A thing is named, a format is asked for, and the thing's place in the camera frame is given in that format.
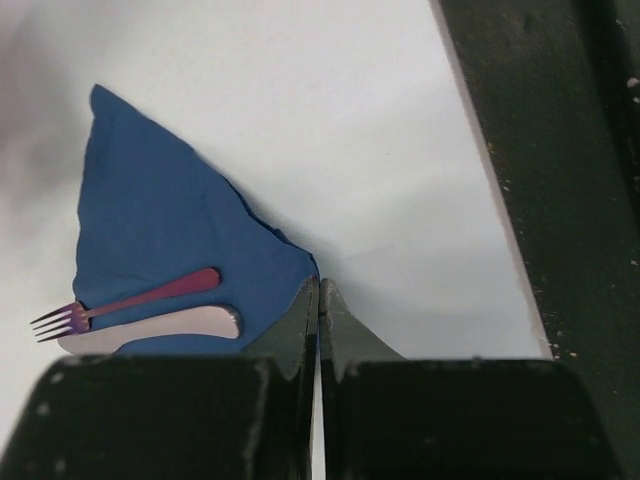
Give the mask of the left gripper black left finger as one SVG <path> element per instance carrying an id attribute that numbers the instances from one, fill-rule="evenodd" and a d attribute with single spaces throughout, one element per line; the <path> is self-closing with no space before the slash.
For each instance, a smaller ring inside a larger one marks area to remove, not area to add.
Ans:
<path id="1" fill-rule="evenodd" d="M 19 419 L 23 479 L 307 479 L 319 283 L 241 353 L 63 357 Z"/>

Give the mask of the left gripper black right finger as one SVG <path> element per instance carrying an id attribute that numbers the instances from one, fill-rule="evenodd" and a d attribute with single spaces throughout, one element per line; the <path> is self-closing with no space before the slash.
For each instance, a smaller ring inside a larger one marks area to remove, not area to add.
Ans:
<path id="1" fill-rule="evenodd" d="M 330 479 L 620 479 L 578 378 L 540 359 L 408 360 L 319 298 Z"/>

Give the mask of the silver table knife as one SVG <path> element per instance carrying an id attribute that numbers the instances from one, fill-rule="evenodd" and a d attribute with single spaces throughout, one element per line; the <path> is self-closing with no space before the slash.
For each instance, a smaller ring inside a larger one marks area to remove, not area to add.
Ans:
<path id="1" fill-rule="evenodd" d="M 57 340 L 73 355 L 113 354 L 127 343 L 175 335 L 204 335 L 236 339 L 243 329 L 241 315 L 231 306 L 201 306 L 167 313 Z"/>

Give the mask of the purple iridescent fork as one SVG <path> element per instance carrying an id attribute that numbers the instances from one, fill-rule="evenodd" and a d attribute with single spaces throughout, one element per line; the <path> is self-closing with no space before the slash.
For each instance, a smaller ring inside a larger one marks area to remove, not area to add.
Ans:
<path id="1" fill-rule="evenodd" d="M 92 320 L 96 317 L 157 300 L 205 292 L 217 288 L 221 281 L 219 271 L 207 267 L 147 292 L 100 307 L 87 309 L 79 300 L 75 300 L 32 320 L 29 325 L 38 343 L 85 334 L 91 331 Z"/>

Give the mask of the dark blue paper napkin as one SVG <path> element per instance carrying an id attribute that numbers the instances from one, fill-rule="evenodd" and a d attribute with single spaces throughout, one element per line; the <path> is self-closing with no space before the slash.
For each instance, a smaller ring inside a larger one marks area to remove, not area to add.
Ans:
<path id="1" fill-rule="evenodd" d="M 235 340 L 177 335 L 128 343 L 133 354 L 230 354 L 289 309 L 318 272 L 313 256 L 258 218 L 231 183 L 186 142 L 102 86 L 78 204 L 73 292 L 87 308 L 123 300 L 206 267 L 221 284 L 95 319 L 95 329 L 205 305 L 230 305 Z"/>

